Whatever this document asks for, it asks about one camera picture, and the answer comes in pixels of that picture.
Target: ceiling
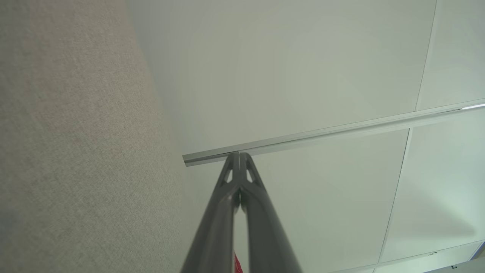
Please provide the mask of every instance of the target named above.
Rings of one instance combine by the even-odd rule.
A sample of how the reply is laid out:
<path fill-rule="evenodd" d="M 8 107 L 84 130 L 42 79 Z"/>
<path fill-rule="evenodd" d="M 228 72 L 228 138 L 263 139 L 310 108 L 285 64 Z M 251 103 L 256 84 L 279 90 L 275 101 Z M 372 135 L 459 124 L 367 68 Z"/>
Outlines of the ceiling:
<path fill-rule="evenodd" d="M 250 152 L 304 272 L 423 272 L 485 240 L 485 110 L 461 110 L 485 103 L 485 2 L 128 3 L 179 150 Z"/>

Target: ceiling tile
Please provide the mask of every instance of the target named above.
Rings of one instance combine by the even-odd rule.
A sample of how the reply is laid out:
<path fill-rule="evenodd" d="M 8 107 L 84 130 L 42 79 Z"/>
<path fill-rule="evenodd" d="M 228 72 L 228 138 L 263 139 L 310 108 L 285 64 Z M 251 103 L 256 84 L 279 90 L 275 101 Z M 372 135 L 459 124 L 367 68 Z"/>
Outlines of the ceiling tile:
<path fill-rule="evenodd" d="M 377 263 L 407 131 L 331 139 L 253 157 L 304 272 Z M 198 184 L 195 191 L 203 195 L 200 207 L 207 204 L 221 167 L 217 162 L 187 168 Z M 247 266 L 244 217 L 236 216 L 235 223 L 236 253 Z"/>
<path fill-rule="evenodd" d="M 485 111 L 410 134 L 381 261 L 485 239 Z"/>
<path fill-rule="evenodd" d="M 375 269 L 374 273 L 423 273 L 470 260 L 481 242 L 457 246 L 421 258 L 402 261 Z"/>
<path fill-rule="evenodd" d="M 131 6 L 183 154 L 415 110 L 433 0 Z"/>
<path fill-rule="evenodd" d="M 485 98 L 485 1 L 436 6 L 418 110 Z"/>

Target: red object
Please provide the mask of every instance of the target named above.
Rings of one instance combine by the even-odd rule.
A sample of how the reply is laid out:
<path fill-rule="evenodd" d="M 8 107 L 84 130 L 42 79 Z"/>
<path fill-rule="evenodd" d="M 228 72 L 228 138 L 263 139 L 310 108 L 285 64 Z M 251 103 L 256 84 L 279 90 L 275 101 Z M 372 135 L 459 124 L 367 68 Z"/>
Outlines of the red object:
<path fill-rule="evenodd" d="M 236 273 L 243 273 L 243 270 L 241 268 L 241 264 L 239 263 L 238 257 L 236 256 L 236 253 L 234 253 L 234 263 L 236 264 L 236 266 L 235 266 Z"/>

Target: metal ceiling rail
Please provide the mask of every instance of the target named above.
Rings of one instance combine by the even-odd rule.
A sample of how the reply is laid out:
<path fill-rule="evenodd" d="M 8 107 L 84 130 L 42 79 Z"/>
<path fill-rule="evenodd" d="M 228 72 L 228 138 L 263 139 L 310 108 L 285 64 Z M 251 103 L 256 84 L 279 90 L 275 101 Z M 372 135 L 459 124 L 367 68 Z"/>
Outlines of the metal ceiling rail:
<path fill-rule="evenodd" d="M 464 113 L 483 111 L 485 107 L 463 109 L 485 103 L 485 99 L 461 102 L 447 106 L 414 111 L 390 117 L 360 121 L 345 125 L 328 127 L 293 135 L 279 136 L 264 140 L 248 142 L 203 152 L 185 154 L 185 165 L 194 166 L 216 161 L 223 161 L 232 152 L 246 152 L 251 155 L 265 154 L 312 145 L 316 141 L 337 137 L 353 137 L 396 131 L 416 126 L 422 126 L 456 117 Z"/>

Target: fabric wall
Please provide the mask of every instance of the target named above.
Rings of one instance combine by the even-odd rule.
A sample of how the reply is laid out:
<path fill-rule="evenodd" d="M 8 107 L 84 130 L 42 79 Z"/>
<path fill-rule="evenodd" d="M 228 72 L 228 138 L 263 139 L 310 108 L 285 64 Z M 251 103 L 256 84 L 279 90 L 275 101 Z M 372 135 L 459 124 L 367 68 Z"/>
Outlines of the fabric wall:
<path fill-rule="evenodd" d="M 117 0 L 0 1 L 0 272 L 177 272 L 196 223 Z"/>

